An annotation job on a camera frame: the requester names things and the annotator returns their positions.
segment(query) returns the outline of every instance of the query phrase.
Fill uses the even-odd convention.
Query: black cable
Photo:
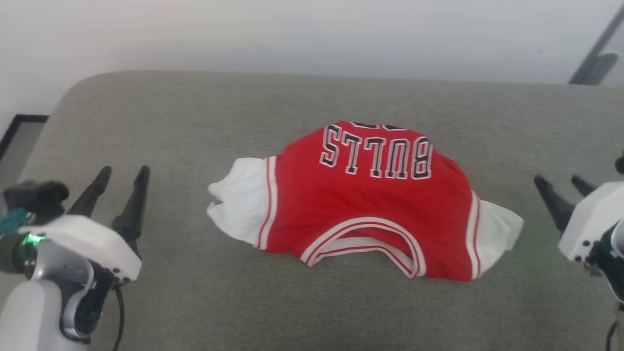
[[[611,339],[613,338],[613,334],[615,333],[615,328],[617,327],[617,325],[617,321],[611,324],[611,327],[609,328],[609,333],[607,333],[607,351],[611,351]]]
[[[117,340],[115,341],[115,347],[113,351],[119,349],[119,343],[121,343],[121,336],[124,334],[124,297],[121,295],[121,290],[118,286],[113,286],[115,295],[117,296],[117,302],[119,303],[119,331],[117,332]]]

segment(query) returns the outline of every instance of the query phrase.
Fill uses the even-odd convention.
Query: green light
[[[39,237],[37,235],[28,234],[26,236],[26,243],[37,246],[39,245],[39,242],[43,239],[45,239],[45,237]]]

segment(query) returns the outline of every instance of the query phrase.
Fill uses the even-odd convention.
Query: partially visible jersey number
[[[405,131],[389,125],[363,124],[351,122],[355,127],[366,129],[380,129],[387,131]],[[325,127],[323,134],[323,149],[320,163],[327,167],[334,167],[338,163],[340,145],[349,148],[349,162],[345,173],[358,173],[358,156],[362,146],[367,154],[373,158],[370,176],[373,178],[392,179],[427,179],[431,177],[431,152],[433,147],[427,137],[419,137],[414,141],[405,138],[387,139],[383,137],[362,138],[336,125]],[[388,146],[385,168],[382,169],[382,158],[385,146]]]

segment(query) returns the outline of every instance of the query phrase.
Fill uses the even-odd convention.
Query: red fabric
[[[292,252],[301,257],[315,239],[335,225],[357,217],[380,217],[401,225],[416,238],[426,261],[426,277],[470,280],[472,268],[466,249],[466,227],[472,192],[459,166],[432,149],[428,158],[431,176],[422,176],[428,165],[420,163],[414,167],[422,177],[414,179],[414,142],[422,141],[419,138],[424,135],[392,126],[371,129],[374,126],[361,127],[345,121],[332,126],[341,134],[341,142],[331,141],[338,149],[333,167],[322,162],[322,153],[332,154],[325,148],[326,129],[292,143],[278,156],[275,168],[277,214],[267,251]],[[358,145],[355,174],[348,173],[347,167],[351,147],[356,143],[348,139],[344,145],[345,133],[352,139],[362,140]],[[372,143],[367,150],[366,138],[386,141],[380,153],[383,173],[380,178],[371,176],[376,144]],[[391,141],[401,139],[409,143],[407,179],[397,179],[398,172],[394,172],[395,178],[388,178]],[[419,144],[418,148],[418,154],[422,154],[427,145]],[[400,235],[383,229],[358,229],[343,237],[347,236],[373,237],[411,256],[409,246]]]

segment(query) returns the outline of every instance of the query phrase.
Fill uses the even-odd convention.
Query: black frame
[[[19,125],[23,122],[33,122],[33,123],[45,123],[49,116],[40,115],[40,114],[18,114],[15,115],[11,125],[9,125],[9,129],[6,130],[4,136],[2,137],[2,141],[0,141],[0,161],[2,161],[2,157],[4,157],[4,153],[11,145],[11,141],[15,137],[17,133],[17,129]]]

